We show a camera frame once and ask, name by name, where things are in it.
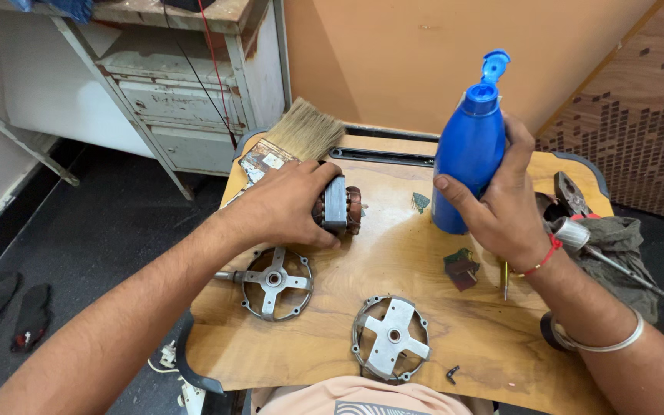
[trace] gray cloth rag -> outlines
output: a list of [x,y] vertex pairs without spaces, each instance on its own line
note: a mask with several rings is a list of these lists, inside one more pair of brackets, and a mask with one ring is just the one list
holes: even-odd
[[[640,245],[643,239],[638,219],[610,216],[601,219],[579,219],[577,222],[591,231],[589,245],[600,249],[605,256],[654,283],[640,257]],[[582,250],[574,254],[573,259],[616,298],[639,311],[648,323],[657,323],[656,294]]]

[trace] brush bristles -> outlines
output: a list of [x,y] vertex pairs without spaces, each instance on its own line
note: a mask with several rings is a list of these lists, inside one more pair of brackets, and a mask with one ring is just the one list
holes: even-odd
[[342,121],[299,97],[264,138],[304,161],[324,158],[343,135]]

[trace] fingernail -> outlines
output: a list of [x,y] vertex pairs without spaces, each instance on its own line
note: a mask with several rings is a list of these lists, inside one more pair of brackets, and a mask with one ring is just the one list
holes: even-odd
[[444,177],[440,176],[435,179],[435,187],[440,189],[441,191],[447,189],[447,185],[450,184],[447,179]]

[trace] wooden tabletop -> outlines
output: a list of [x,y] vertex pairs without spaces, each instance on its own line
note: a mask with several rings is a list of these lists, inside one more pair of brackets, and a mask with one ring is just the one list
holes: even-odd
[[[216,0],[204,9],[209,29],[217,33],[242,33],[255,0]],[[0,10],[17,10],[10,0],[0,0]],[[43,15],[64,15],[59,9],[44,3],[32,5],[32,12]],[[171,27],[204,30],[201,13],[166,6]],[[163,4],[160,0],[103,0],[94,2],[91,19],[114,23],[134,23],[166,27]]]
[[[262,134],[251,138],[245,151]],[[434,154],[436,143],[345,136],[340,146]],[[217,379],[225,390],[308,385],[356,375],[350,351],[355,314],[372,295],[399,295],[429,321],[432,357],[412,377],[436,391],[459,393],[548,413],[612,413],[577,354],[552,349],[540,334],[548,310],[523,280],[513,277],[508,301],[500,290],[499,264],[470,235],[453,236],[432,224],[429,208],[412,208],[412,192],[429,196],[432,169],[335,160],[347,185],[368,204],[360,234],[339,251],[290,246],[309,257],[314,294],[301,315],[281,323],[260,320],[241,306],[239,286],[212,280],[194,300],[194,326],[186,343],[189,367]],[[584,164],[534,153],[529,166],[537,191],[554,193],[553,175],[566,172],[588,205],[611,216],[594,173]],[[246,183],[235,163],[225,202]],[[478,282],[464,292],[443,272],[443,257],[466,247],[480,263]],[[252,251],[225,269],[246,269]],[[456,385],[445,374],[459,365]]]

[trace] silver bangle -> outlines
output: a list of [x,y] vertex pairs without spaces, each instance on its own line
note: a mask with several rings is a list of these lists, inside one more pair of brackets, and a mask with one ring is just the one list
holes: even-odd
[[637,341],[638,338],[642,335],[642,331],[645,328],[645,319],[642,318],[642,315],[640,314],[639,311],[635,310],[634,308],[630,307],[634,314],[637,316],[637,328],[634,330],[634,333],[632,333],[631,336],[629,336],[626,340],[619,344],[614,344],[614,345],[608,345],[606,347],[592,347],[590,345],[583,345],[578,343],[577,341],[573,340],[570,338],[569,335],[565,334],[559,334],[556,332],[558,336],[563,337],[563,340],[565,340],[565,343],[575,346],[579,349],[587,350],[589,352],[615,352],[617,350],[622,350],[626,346],[634,343]]

